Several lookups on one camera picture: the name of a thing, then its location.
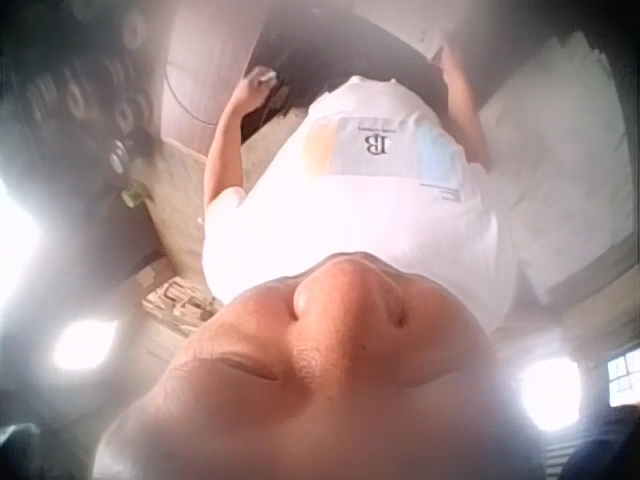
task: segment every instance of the wire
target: wire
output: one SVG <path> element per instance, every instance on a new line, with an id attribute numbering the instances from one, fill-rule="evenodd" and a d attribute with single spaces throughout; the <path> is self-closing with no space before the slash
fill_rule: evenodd
<path id="1" fill-rule="evenodd" d="M 206 127 L 217 127 L 218 126 L 218 122 L 208 122 L 206 120 L 201 119 L 196 114 L 194 114 L 191 110 L 189 110 L 184 103 L 182 103 L 182 100 L 180 100 L 180 98 L 176 94 L 176 91 L 173 89 L 173 86 L 171 85 L 171 82 L 169 81 L 169 71 L 167 70 L 167 67 L 168 67 L 168 64 L 165 64 L 165 66 L 164 66 L 164 81 L 167 84 L 167 88 L 171 92 L 171 96 L 176 101 L 176 103 L 178 105 L 180 105 L 180 108 L 182 108 L 182 110 L 184 110 L 184 112 L 187 115 L 189 115 L 191 118 L 193 118 L 196 122 L 201 123 L 202 125 L 204 125 Z"/>
<path id="2" fill-rule="evenodd" d="M 182 103 L 182 101 L 180 100 L 180 98 L 178 98 L 178 95 L 176 94 L 176 91 L 173 89 L 173 86 L 171 85 L 171 82 L 169 81 L 169 71 L 167 69 L 167 67 L 169 66 L 169 62 L 167 62 L 164 66 L 164 81 L 167 84 L 167 87 L 169 88 L 169 92 L 171 92 L 171 96 L 173 97 L 173 99 L 176 101 L 176 103 L 178 105 L 180 105 L 180 108 L 182 108 L 182 110 L 185 111 L 185 113 L 187 115 L 189 115 L 191 118 L 193 118 L 196 122 L 206 126 L 206 127 L 217 127 L 218 126 L 218 122 L 208 122 L 206 120 L 201 119 L 200 117 L 198 117 L 195 113 L 193 113 L 191 110 L 189 110 L 189 108 L 187 108 L 187 106 Z M 272 106 L 271 103 L 269 102 L 267 104 L 267 108 L 265 108 L 264 113 L 262 114 L 262 119 L 260 120 L 260 123 L 258 125 L 258 130 L 260 130 L 263 126 L 264 126 L 264 122 L 267 119 L 267 116 L 269 115 L 269 112 L 272 110 Z"/>

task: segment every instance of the white t-shirt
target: white t-shirt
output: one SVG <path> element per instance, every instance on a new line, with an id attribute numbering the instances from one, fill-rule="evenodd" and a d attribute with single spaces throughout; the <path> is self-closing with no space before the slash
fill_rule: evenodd
<path id="1" fill-rule="evenodd" d="M 249 195 L 209 206 L 203 267 L 227 303 L 358 251 L 441 284 L 486 331 L 511 304 L 517 259 L 484 168 L 413 92 L 354 77 L 311 106 Z"/>

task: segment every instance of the bright light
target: bright light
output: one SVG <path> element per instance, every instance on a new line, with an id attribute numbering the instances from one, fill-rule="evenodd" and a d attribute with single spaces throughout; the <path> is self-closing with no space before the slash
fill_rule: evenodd
<path id="1" fill-rule="evenodd" d="M 116 336 L 117 322 L 83 320 L 69 325 L 60 336 L 53 359 L 65 370 L 89 370 L 109 354 Z"/>
<path id="2" fill-rule="evenodd" d="M 568 358 L 545 360 L 522 374 L 524 407 L 541 430 L 575 423 L 580 410 L 580 372 Z"/>
<path id="3" fill-rule="evenodd" d="M 0 181 L 0 308 L 13 293 L 39 238 L 36 224 L 9 198 Z"/>

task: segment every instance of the wooden panel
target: wooden panel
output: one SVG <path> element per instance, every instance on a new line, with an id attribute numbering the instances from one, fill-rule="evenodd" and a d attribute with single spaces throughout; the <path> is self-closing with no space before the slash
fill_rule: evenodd
<path id="1" fill-rule="evenodd" d="M 189 0 L 180 4 L 163 89 L 161 135 L 164 140 L 207 154 L 215 132 L 213 125 L 245 71 L 269 3 Z M 180 103 L 212 125 L 194 119 Z"/>

